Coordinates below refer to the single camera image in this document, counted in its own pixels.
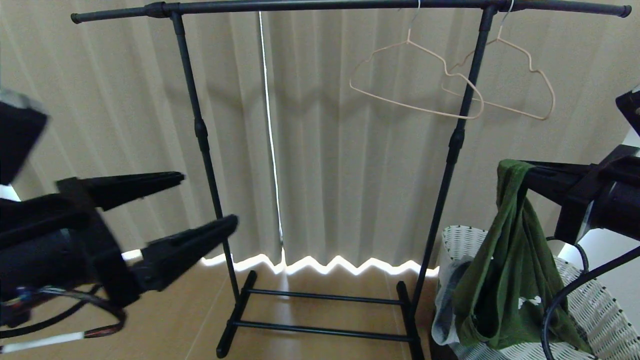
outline blue-gray garment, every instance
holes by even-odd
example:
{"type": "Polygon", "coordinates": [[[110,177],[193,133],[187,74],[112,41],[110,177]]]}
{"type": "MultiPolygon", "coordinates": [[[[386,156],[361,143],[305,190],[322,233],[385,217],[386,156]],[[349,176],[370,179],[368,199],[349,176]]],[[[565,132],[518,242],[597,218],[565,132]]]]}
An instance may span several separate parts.
{"type": "Polygon", "coordinates": [[[444,269],[440,268],[440,289],[436,295],[436,315],[431,326],[431,336],[438,345],[457,343],[456,316],[453,313],[453,291],[474,258],[465,255],[444,269]]]}

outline vertical pole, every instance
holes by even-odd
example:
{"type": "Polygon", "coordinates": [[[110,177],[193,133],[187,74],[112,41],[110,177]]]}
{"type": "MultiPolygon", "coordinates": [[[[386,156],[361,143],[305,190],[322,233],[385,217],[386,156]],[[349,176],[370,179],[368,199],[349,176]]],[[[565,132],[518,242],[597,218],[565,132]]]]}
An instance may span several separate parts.
{"type": "MultiPolygon", "coordinates": [[[[209,134],[207,132],[207,126],[202,120],[202,113],[200,112],[200,102],[198,101],[198,92],[196,91],[196,83],[193,79],[193,70],[191,69],[191,60],[189,59],[189,49],[187,48],[187,38],[185,37],[184,24],[182,23],[182,15],[177,12],[171,13],[171,20],[173,21],[173,29],[175,30],[175,36],[178,38],[178,47],[180,48],[180,57],[182,58],[182,67],[184,68],[184,77],[187,81],[187,89],[189,90],[189,99],[191,100],[191,109],[193,110],[194,126],[196,137],[198,138],[198,145],[200,146],[200,152],[202,153],[202,160],[204,161],[204,169],[207,172],[207,182],[209,183],[209,191],[211,192],[211,200],[213,201],[213,208],[216,212],[216,218],[222,218],[222,206],[220,205],[220,195],[218,194],[218,187],[216,186],[216,176],[213,173],[213,164],[211,163],[211,153],[209,152],[209,134]]],[[[236,303],[240,299],[240,291],[238,290],[238,282],[236,279],[236,272],[234,270],[233,260],[231,258],[231,249],[229,248],[229,240],[226,239],[222,243],[222,247],[225,251],[225,259],[227,260],[227,268],[229,270],[229,279],[231,279],[231,287],[233,287],[236,303]]]]}
{"type": "MultiPolygon", "coordinates": [[[[480,21],[480,29],[476,42],[476,51],[474,53],[474,59],[471,63],[471,70],[469,70],[468,79],[476,84],[478,80],[478,74],[480,73],[480,65],[482,64],[482,58],[484,56],[484,49],[486,47],[487,38],[489,37],[489,30],[491,30],[491,23],[493,16],[497,13],[498,6],[491,4],[484,8],[482,12],[482,20],[480,21]]],[[[460,106],[460,116],[469,115],[469,109],[471,109],[471,102],[473,100],[474,90],[471,86],[467,85],[465,95],[460,106]]],[[[449,140],[449,153],[447,154],[447,164],[444,169],[444,175],[442,176],[442,183],[440,184],[440,192],[438,193],[438,199],[436,200],[436,208],[433,212],[433,219],[431,220],[431,227],[429,228],[429,235],[427,237],[427,245],[424,249],[424,257],[422,258],[422,265],[420,266],[420,273],[418,274],[418,281],[415,285],[415,291],[413,293],[413,300],[411,303],[411,317],[415,316],[415,310],[420,300],[420,293],[422,292],[422,285],[424,284],[424,276],[427,272],[427,266],[429,266],[429,260],[431,258],[431,251],[433,250],[433,244],[436,240],[436,232],[440,227],[440,218],[442,217],[442,210],[444,209],[444,203],[447,200],[447,193],[449,192],[449,185],[451,185],[451,178],[453,177],[453,170],[458,161],[458,155],[462,148],[462,143],[465,141],[465,124],[466,119],[458,119],[456,129],[451,135],[449,140]]]]}

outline curtain fold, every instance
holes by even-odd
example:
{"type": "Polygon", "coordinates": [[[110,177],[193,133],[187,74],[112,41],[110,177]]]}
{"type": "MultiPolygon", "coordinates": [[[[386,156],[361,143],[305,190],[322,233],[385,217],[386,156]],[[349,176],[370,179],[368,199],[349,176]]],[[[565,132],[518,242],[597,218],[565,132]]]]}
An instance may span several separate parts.
{"type": "MultiPolygon", "coordinates": [[[[104,214],[123,250],[215,219],[171,21],[75,25],[71,13],[132,1],[5,1],[2,86],[41,101],[51,119],[13,184],[23,199],[69,176],[181,171],[182,185],[104,214]]],[[[239,216],[234,260],[280,261],[275,182],[256,13],[184,23],[221,204],[239,216]]],[[[216,249],[211,255],[221,252],[216,249]]]]}
{"type": "MultiPolygon", "coordinates": [[[[414,14],[263,14],[288,263],[307,255],[323,264],[341,255],[356,266],[371,257],[392,265],[420,261],[455,119],[349,87],[359,61],[406,39],[414,14]]],[[[480,16],[480,10],[423,9],[413,22],[412,40],[452,66],[473,50],[480,16]]],[[[640,43],[632,40],[638,33],[633,19],[543,11],[509,15],[503,37],[532,52],[534,68],[543,69],[556,90],[556,111],[542,122],[487,107],[480,119],[469,120],[440,227],[490,225],[501,159],[598,162],[619,144],[629,126],[614,99],[640,76],[640,43]]],[[[468,69],[469,64],[456,70],[468,69]]],[[[410,47],[376,55],[353,78],[374,94],[457,113],[461,99],[440,89],[443,80],[441,63],[410,47]]],[[[444,83],[464,90],[463,81],[444,83]]],[[[530,113],[544,115],[550,105],[542,79],[527,72],[526,57],[500,44],[487,48],[478,88],[487,101],[530,113]]],[[[471,114],[477,109],[474,104],[471,114]]],[[[552,233],[559,208],[531,198],[552,233]]]]}

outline rack base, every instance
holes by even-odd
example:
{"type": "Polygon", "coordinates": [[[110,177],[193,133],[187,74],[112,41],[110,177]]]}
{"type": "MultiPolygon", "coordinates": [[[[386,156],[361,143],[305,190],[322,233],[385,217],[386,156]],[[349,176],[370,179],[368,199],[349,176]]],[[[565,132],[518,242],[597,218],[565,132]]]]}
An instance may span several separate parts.
{"type": "Polygon", "coordinates": [[[238,327],[254,327],[259,329],[271,329],[280,331],[294,331],[294,332],[308,332],[312,334],[325,334],[325,335],[337,335],[337,336],[349,336],[352,338],[365,338],[374,340],[387,340],[387,341],[402,341],[409,344],[409,351],[411,353],[412,360],[424,360],[424,353],[422,352],[422,345],[420,344],[420,336],[418,336],[418,330],[415,326],[415,320],[411,316],[411,301],[409,300],[409,294],[406,290],[406,286],[403,281],[399,281],[396,285],[398,293],[398,300],[388,299],[375,299],[367,297],[348,297],[339,295],[324,295],[315,293],[296,293],[291,291],[275,291],[275,290],[263,290],[254,289],[255,281],[258,278],[258,274],[255,271],[249,272],[249,276],[244,282],[242,291],[240,292],[239,302],[236,304],[231,317],[227,321],[227,327],[222,333],[218,347],[216,348],[216,355],[218,358],[223,358],[229,353],[231,343],[234,340],[238,327]],[[404,329],[406,335],[398,334],[384,334],[379,332],[365,332],[365,331],[352,331],[341,329],[327,329],[322,327],[309,327],[309,326],[295,326],[284,325],[279,323],[266,323],[266,322],[250,322],[242,320],[244,309],[249,301],[249,295],[252,293],[263,295],[276,295],[276,296],[288,296],[288,297],[306,297],[312,299],[323,300],[339,300],[339,301],[352,301],[352,302],[366,302],[370,304],[385,304],[400,306],[402,310],[404,329]]]}

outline tile grout line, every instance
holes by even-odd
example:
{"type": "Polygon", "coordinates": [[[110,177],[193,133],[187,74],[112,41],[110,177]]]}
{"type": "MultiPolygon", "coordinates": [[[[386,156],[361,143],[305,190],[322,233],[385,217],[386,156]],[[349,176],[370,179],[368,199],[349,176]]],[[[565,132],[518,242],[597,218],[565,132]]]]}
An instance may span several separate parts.
{"type": "MultiPolygon", "coordinates": [[[[389,294],[389,298],[392,299],[392,298],[394,298],[394,296],[391,294],[391,287],[389,285],[389,277],[388,277],[388,274],[386,272],[384,272],[384,274],[385,274],[385,282],[387,284],[387,293],[389,294]]],[[[396,309],[395,306],[394,306],[394,309],[392,310],[392,312],[394,314],[394,321],[396,322],[396,332],[398,334],[400,334],[400,323],[398,322],[397,309],[396,309]]],[[[403,344],[402,343],[398,343],[398,346],[400,346],[400,349],[402,350],[402,358],[404,360],[406,360],[406,352],[404,351],[403,344]]]]}
{"type": "Polygon", "coordinates": [[[222,289],[227,284],[227,280],[229,280],[229,275],[227,275],[227,277],[225,278],[225,281],[220,286],[220,289],[218,289],[216,296],[213,298],[213,301],[211,302],[211,306],[207,311],[207,315],[204,317],[204,320],[202,320],[202,323],[200,324],[200,328],[198,329],[198,332],[196,333],[196,336],[193,338],[193,342],[189,347],[189,351],[187,351],[187,354],[184,356],[184,360],[187,360],[189,358],[189,355],[191,355],[191,351],[193,350],[193,347],[196,345],[196,341],[198,341],[198,338],[200,337],[200,333],[202,332],[204,325],[207,323],[209,319],[209,315],[211,315],[211,310],[213,310],[213,307],[216,305],[216,302],[218,301],[218,297],[220,297],[220,293],[222,292],[222,289]]]}

